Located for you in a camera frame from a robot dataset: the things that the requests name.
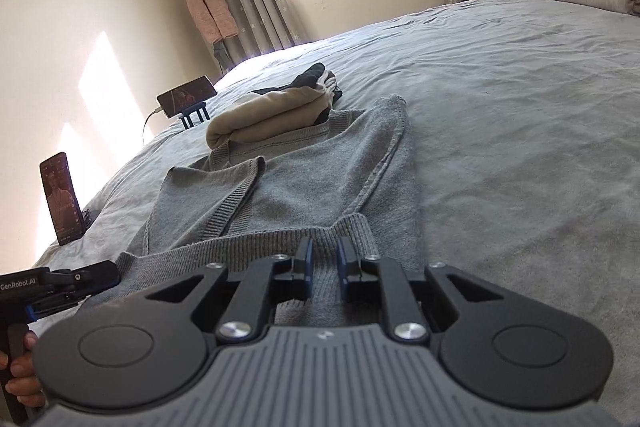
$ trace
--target sunlight patch on wall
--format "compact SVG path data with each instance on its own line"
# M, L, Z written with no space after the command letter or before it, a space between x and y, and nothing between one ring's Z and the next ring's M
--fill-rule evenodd
M78 88L118 167L123 166L142 147L140 135L145 119L105 32L98 36ZM153 137L147 128L145 142Z
M68 123L65 123L62 128L57 150L66 153L76 197L78 198L80 207L84 208L109 180L109 176L104 169L100 167L94 155L88 151L82 138L76 133L76 130ZM56 232L53 229L49 207L47 206L47 200L43 191L40 197L38 227L36 230L36 261L55 240Z

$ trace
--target circular pad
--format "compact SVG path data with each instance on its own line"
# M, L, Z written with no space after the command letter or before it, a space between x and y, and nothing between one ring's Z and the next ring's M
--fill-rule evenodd
M33 351L49 399L122 410L165 399L190 383L207 346L180 303L121 299L45 331Z
M613 352L599 330L524 298L489 304L469 304L440 343L458 383L514 409L562 409L600 396Z
M144 359L154 347L153 337L134 326L107 326L85 335L80 354L101 367L125 367Z
M498 355L522 367L546 367L566 354L567 343L556 332L539 326L514 326L494 338Z

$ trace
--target smartphone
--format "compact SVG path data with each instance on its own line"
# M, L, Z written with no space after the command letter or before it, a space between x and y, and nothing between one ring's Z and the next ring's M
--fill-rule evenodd
M44 160L40 164L40 176L59 245L80 239L86 232L86 225L71 182L66 154L59 152Z
M188 107L215 96L216 90L206 76L196 78L191 82L174 87L171 91L159 94L156 100L162 107L167 118L184 111Z

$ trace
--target bed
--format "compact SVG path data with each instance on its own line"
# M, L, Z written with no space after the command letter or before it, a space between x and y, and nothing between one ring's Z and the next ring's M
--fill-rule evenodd
M252 58L216 84L207 107L215 114L318 61L344 91L337 108L402 96L425 259L605 331L616 360L601 403L630 422L640 408L638 42L640 21L628 15L547 0L471 1ZM178 122L159 134L89 203L97 217L86 235L50 247L38 264L116 259L167 170L207 155L205 130Z

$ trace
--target white cable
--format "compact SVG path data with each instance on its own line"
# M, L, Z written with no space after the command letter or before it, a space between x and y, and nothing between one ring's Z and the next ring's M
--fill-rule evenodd
M153 115L155 115L156 113L158 113L160 111L162 111L162 107L160 107L160 106L156 107L153 110L153 112L148 117L146 117L145 124L142 126L142 147L145 146L145 127L146 127L146 124L149 121L149 118L151 118Z

